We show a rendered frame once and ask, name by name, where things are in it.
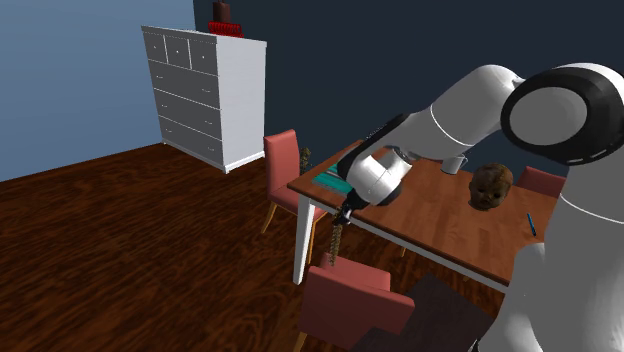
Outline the teal book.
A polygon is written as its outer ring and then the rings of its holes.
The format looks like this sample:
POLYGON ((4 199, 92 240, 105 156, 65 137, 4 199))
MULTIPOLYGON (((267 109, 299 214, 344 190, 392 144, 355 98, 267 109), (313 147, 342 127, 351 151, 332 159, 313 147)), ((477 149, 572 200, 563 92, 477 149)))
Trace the teal book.
POLYGON ((338 175, 336 164, 331 165, 328 169, 315 176, 312 179, 312 183, 343 196, 346 196, 352 190, 351 185, 338 175))

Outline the red upholstered chair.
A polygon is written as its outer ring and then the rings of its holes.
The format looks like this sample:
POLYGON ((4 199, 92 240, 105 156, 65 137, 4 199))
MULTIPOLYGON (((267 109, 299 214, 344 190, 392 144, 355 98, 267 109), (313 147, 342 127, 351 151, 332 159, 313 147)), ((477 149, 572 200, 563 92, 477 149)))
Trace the red upholstered chair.
POLYGON ((300 176, 300 151, 294 129, 265 136, 263 141, 270 206, 262 233, 267 230, 277 207, 294 215, 298 213, 299 194, 287 184, 300 176))
POLYGON ((515 185, 533 192, 558 198, 566 178, 526 166, 515 185))
POLYGON ((400 334, 415 304, 391 290, 391 274, 330 259, 325 253, 319 265, 308 268, 293 352, 301 351, 307 336, 350 349, 372 328, 400 334))

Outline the wooden table with white legs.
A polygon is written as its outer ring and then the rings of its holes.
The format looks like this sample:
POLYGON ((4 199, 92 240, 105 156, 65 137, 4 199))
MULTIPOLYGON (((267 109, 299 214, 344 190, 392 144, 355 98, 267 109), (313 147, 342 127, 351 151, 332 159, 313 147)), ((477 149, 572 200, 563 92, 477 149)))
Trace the wooden table with white legs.
POLYGON ((449 175, 438 163, 417 161, 403 179, 400 196, 388 206, 355 212, 353 225, 418 253, 499 292, 511 280, 516 252, 539 243, 556 198, 514 187, 497 208, 473 209, 472 175, 449 175), (536 228, 533 237, 526 214, 536 228))

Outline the white mug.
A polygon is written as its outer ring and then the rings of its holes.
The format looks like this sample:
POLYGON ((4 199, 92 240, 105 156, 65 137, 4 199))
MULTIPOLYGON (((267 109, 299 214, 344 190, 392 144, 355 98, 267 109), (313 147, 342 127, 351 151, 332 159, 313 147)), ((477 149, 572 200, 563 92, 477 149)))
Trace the white mug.
POLYGON ((464 154, 460 154, 443 160, 440 170, 449 175, 456 175, 467 162, 468 158, 464 154))

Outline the brown doll head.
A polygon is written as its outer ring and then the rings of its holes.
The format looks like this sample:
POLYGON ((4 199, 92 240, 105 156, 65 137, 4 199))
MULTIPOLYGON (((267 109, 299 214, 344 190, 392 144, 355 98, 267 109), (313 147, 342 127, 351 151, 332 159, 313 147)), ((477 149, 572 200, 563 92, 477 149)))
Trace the brown doll head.
POLYGON ((502 164, 480 166, 469 183, 469 204, 480 211, 498 207, 505 200, 513 181, 513 174, 502 164))

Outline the white chest of drawers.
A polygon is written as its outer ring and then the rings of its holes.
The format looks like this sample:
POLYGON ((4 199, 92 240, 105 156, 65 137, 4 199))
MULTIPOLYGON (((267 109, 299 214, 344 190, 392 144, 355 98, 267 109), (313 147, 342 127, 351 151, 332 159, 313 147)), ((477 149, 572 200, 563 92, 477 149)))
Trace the white chest of drawers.
POLYGON ((203 31, 142 28, 162 142, 227 173, 264 156, 264 41, 214 0, 203 31))

